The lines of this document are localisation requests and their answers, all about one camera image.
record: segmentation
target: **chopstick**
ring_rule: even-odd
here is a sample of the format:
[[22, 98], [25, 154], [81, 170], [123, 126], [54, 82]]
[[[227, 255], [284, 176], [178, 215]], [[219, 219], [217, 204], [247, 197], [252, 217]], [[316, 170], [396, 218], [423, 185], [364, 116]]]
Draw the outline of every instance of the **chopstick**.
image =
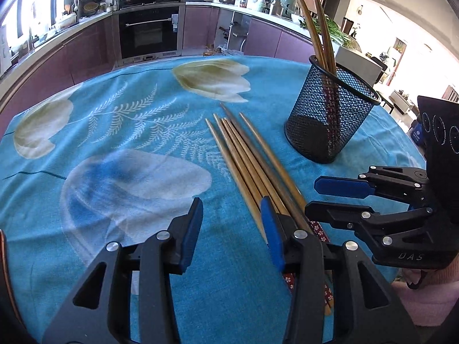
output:
[[229, 121], [228, 119], [224, 119], [224, 120], [227, 122], [228, 126], [230, 127], [231, 132], [233, 133], [233, 135], [237, 139], [238, 144], [242, 147], [244, 152], [247, 154], [247, 157], [248, 157], [249, 161], [252, 162], [252, 164], [253, 164], [253, 166], [254, 166], [254, 168], [256, 170], [256, 173], [257, 173], [257, 175], [259, 176], [259, 178], [261, 180], [261, 185], [267, 191], [266, 195], [269, 195], [271, 197], [271, 200], [273, 201], [274, 208], [277, 209], [277, 213], [280, 213], [282, 215], [290, 216], [290, 214], [288, 213], [284, 203], [282, 202], [281, 198], [277, 194], [276, 189], [274, 189], [274, 187], [273, 187], [272, 183], [269, 181], [267, 175], [265, 174], [265, 172], [263, 172], [260, 164], [257, 162], [255, 157], [253, 156], [252, 152], [247, 147], [247, 145], [244, 142], [244, 140], [242, 139], [242, 137], [236, 131], [233, 123], [231, 123], [231, 121]]
[[245, 168], [247, 169], [247, 173], [252, 178], [252, 181], [253, 181], [255, 187], [257, 188], [257, 190], [258, 190], [258, 192], [260, 194], [260, 196], [257, 196], [256, 198], [254, 197], [256, 205], [258, 206], [258, 208], [260, 208], [261, 199], [264, 196], [268, 195], [268, 191], [266, 190], [266, 187], [261, 182], [261, 178], [258, 175], [258, 173], [256, 172], [255, 167], [253, 166], [253, 164], [250, 162], [249, 157], [247, 156], [247, 154], [243, 150], [242, 146], [237, 141], [237, 138], [234, 136], [233, 131], [231, 130], [230, 126], [228, 125], [228, 122], [225, 119], [221, 119], [221, 120], [222, 120], [222, 124], [223, 124], [223, 126], [224, 126], [224, 128], [226, 130], [226, 133], [228, 134], [229, 139], [231, 140], [231, 142], [233, 143], [234, 147], [236, 148], [236, 150], [238, 152], [238, 155], [242, 159], [242, 163], [244, 164]]
[[284, 184], [281, 182], [277, 174], [272, 170], [269, 164], [266, 162], [264, 157], [260, 154], [258, 149], [253, 144], [252, 140], [249, 138], [247, 133], [244, 131], [236, 117], [233, 113], [226, 108], [223, 103], [220, 103], [221, 108], [225, 111], [226, 115], [228, 116], [229, 120], [231, 120], [233, 126], [235, 127], [236, 131], [239, 133], [241, 138], [244, 140], [250, 151], [252, 152], [253, 156], [255, 157], [256, 161], [260, 164], [262, 170], [265, 172], [269, 181], [271, 182], [272, 186], [275, 188], [277, 194], [281, 198], [282, 202], [284, 203], [285, 207], [287, 208], [290, 216], [293, 217], [299, 229], [306, 230], [307, 232], [314, 234], [311, 227], [308, 225], [306, 220], [306, 216], [304, 215], [304, 209], [300, 210], [295, 203], [295, 201], [291, 198], [288, 191], [285, 189]]
[[315, 28], [313, 19], [311, 18], [311, 12], [309, 11], [308, 6], [304, 2], [304, 0], [297, 0], [297, 4], [303, 12], [304, 19], [306, 20], [306, 26], [308, 27], [309, 34], [311, 35], [311, 41], [313, 42], [314, 52], [317, 58], [318, 65], [322, 67], [324, 70], [328, 71], [328, 63], [325, 57], [324, 50], [322, 48], [322, 43], [320, 42], [320, 38], [318, 37], [318, 33]]
[[[214, 114], [214, 118], [217, 122], [217, 125], [219, 126], [219, 129], [223, 135], [224, 140], [226, 141], [228, 145], [228, 149], [226, 149], [226, 147], [223, 145], [223, 141], [217, 135], [217, 132], [214, 129], [212, 123], [208, 119], [206, 119], [206, 123], [209, 126], [211, 133], [220, 151], [222, 152], [225, 162], [228, 164], [231, 174], [235, 178], [236, 184], [238, 185], [240, 189], [241, 188], [244, 189], [245, 187], [245, 194], [242, 191], [241, 193], [243, 194], [244, 200], [246, 201], [247, 205], [248, 206], [251, 205], [251, 207], [249, 207], [249, 210], [251, 211], [252, 217], [255, 219], [255, 222], [257, 224], [257, 227], [260, 233], [263, 235], [263, 238], [266, 240], [265, 238], [266, 236], [264, 234], [264, 231], [262, 230], [261, 215], [259, 213], [259, 205], [258, 206], [256, 205], [256, 201], [254, 200], [254, 197], [251, 196], [252, 193], [250, 189], [245, 184], [247, 184], [247, 182], [255, 182], [255, 187], [258, 191], [254, 191], [252, 189], [252, 192], [273, 194], [274, 198], [277, 197], [277, 199], [280, 201], [279, 196], [277, 195], [274, 187], [272, 186], [269, 179], [267, 178], [267, 176], [261, 169], [260, 165], [256, 162], [256, 159], [253, 156], [252, 152], [250, 151], [248, 146], [245, 144], [244, 140], [239, 135], [239, 133], [237, 132], [235, 126], [231, 123], [231, 121], [229, 121], [226, 118], [219, 119], [219, 117], [215, 114]], [[240, 179], [242, 180], [242, 182], [238, 183], [236, 179]], [[271, 193], [267, 189], [265, 183], [267, 183], [268, 187], [271, 187], [271, 190], [272, 190]], [[288, 216], [290, 215], [281, 201], [280, 201], [279, 207], [280, 207], [280, 210], [278, 213], [283, 213]], [[325, 284], [324, 288], [325, 288], [324, 312], [325, 312], [325, 315], [328, 316], [331, 314], [331, 307], [332, 307], [333, 301], [329, 300], [328, 298], [329, 296], [332, 297], [331, 290], [329, 289], [328, 285]]]
[[318, 22], [320, 25], [320, 34], [324, 43], [324, 56], [328, 65], [328, 70], [334, 76], [337, 75], [337, 64], [334, 60], [333, 45], [331, 44], [330, 32], [328, 30], [327, 20], [320, 0], [314, 0], [317, 10]]
[[247, 208], [249, 209], [256, 227], [261, 233], [261, 236], [263, 237], [264, 241], [266, 244], [268, 244], [268, 241], [266, 239], [266, 234], [264, 233], [263, 229], [263, 224], [261, 221], [261, 213], [260, 210], [258, 209], [258, 206], [256, 205], [255, 201], [253, 200], [253, 197], [247, 188], [247, 185], [244, 182], [244, 179], [242, 178], [240, 172], [238, 171], [235, 162], [231, 158], [231, 154], [229, 153], [229, 150], [225, 146], [225, 143], [222, 141], [221, 137], [219, 136], [217, 130], [215, 127], [212, 125], [210, 120], [206, 119], [206, 124], [210, 129], [210, 133], [212, 134], [215, 143], [217, 144], [222, 156], [223, 160], [225, 161], [226, 165], [228, 166], [229, 172], [231, 173], [236, 186], [238, 187], [242, 197], [244, 198], [244, 201], [246, 202]]
[[260, 135], [260, 133], [258, 133], [258, 131], [253, 126], [253, 124], [250, 122], [250, 120], [242, 112], [239, 112], [239, 115], [244, 120], [245, 124], [247, 124], [252, 134], [255, 136], [255, 139], [258, 141], [258, 143], [262, 147], [264, 153], [266, 154], [268, 159], [271, 161], [272, 165], [276, 169], [279, 176], [281, 176], [282, 180], [285, 183], [285, 186], [287, 186], [287, 188], [289, 189], [291, 195], [293, 196], [294, 200], [297, 202], [298, 206], [302, 210], [304, 210], [304, 207], [306, 207], [306, 200], [304, 200], [304, 197], [302, 196], [300, 190], [297, 188], [297, 185], [295, 185], [295, 182], [293, 182], [290, 175], [285, 170], [284, 166], [281, 164], [279, 159], [277, 159], [277, 156], [271, 150], [271, 148], [266, 143], [266, 141], [263, 139], [263, 137]]

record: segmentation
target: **basket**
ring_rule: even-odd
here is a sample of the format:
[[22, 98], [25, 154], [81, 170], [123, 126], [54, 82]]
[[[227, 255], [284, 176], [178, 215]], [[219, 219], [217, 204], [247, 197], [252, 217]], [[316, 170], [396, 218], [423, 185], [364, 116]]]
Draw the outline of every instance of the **basket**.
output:
[[285, 136], [301, 155], [316, 163], [331, 163], [381, 103], [373, 88], [337, 64], [337, 75], [309, 57], [311, 69], [284, 125]]

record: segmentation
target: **pink fabric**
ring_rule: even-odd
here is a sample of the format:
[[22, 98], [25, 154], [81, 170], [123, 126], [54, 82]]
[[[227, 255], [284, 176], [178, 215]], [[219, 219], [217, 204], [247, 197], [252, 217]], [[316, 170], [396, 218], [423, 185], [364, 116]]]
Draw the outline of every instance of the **pink fabric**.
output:
[[459, 282], [411, 290], [404, 282], [392, 284], [416, 326], [440, 326], [459, 298]]

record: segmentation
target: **cabinet handle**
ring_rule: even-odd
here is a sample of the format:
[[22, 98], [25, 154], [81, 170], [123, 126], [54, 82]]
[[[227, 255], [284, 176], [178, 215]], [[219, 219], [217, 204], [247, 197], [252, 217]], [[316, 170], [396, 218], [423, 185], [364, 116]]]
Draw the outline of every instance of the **cabinet handle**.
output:
[[126, 23], [126, 27], [130, 26], [137, 26], [137, 25], [144, 25], [146, 23], [156, 23], [156, 22], [171, 22], [172, 18], [167, 19], [157, 19], [157, 20], [147, 20], [146, 22], [139, 22], [139, 23]]

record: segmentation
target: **kitchen window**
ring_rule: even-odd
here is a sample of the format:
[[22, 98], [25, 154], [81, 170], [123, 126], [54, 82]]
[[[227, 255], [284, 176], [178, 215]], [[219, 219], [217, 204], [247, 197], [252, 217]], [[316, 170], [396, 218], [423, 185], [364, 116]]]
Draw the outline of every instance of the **kitchen window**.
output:
[[41, 37], [49, 31], [56, 18], [62, 16], [64, 0], [16, 0], [1, 25], [6, 25], [6, 39], [16, 48], [29, 36]]
[[10, 11], [5, 17], [2, 26], [6, 25], [6, 40], [10, 47], [19, 45], [20, 36], [17, 32], [17, 1], [11, 6]]

